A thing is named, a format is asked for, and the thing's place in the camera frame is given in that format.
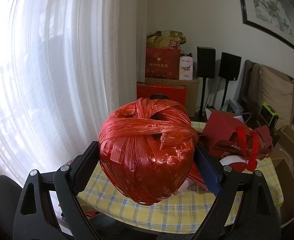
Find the green device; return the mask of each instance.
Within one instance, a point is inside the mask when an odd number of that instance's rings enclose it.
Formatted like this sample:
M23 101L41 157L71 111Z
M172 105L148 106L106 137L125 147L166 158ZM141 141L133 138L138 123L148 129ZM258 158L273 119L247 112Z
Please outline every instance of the green device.
M276 125L277 120L279 118L279 114L276 113L275 110L267 102L264 102L262 104L262 107L260 108L260 116L263 118L265 123L271 128L273 128Z

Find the red plastic twine ball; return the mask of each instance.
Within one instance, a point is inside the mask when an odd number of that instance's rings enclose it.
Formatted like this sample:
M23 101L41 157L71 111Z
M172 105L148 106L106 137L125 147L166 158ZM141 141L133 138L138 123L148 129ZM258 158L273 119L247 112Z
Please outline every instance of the red plastic twine ball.
M140 98L121 106L102 124L100 165L123 195L152 205L183 184L197 140L180 103Z

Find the table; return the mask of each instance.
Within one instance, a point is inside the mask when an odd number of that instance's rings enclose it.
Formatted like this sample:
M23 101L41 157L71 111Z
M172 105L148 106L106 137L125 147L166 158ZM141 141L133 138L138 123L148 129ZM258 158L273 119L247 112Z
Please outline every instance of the table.
M204 125L192 122L192 126L199 131ZM284 197L271 159L260 161L257 169L265 176L274 205L280 208ZM226 226L234 222L241 196L242 192L237 192ZM106 177L99 164L85 190L78 194L78 198L83 200L81 205L86 211L98 210L133 226L176 234L196 232L215 200L212 193L194 184L167 200L152 206L142 206L122 195Z

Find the framed painting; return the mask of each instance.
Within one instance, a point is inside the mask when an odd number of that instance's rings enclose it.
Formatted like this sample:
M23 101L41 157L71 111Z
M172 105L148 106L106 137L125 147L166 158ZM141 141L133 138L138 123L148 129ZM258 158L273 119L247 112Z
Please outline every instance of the framed painting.
M294 49L294 0L240 0L243 23Z

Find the speaker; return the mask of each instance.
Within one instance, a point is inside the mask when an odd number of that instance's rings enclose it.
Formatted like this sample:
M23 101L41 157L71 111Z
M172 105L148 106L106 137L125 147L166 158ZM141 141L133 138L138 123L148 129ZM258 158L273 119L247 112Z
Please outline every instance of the speaker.
M238 79L241 57L222 52L218 76L228 81Z
M216 50L197 47L197 77L215 78Z

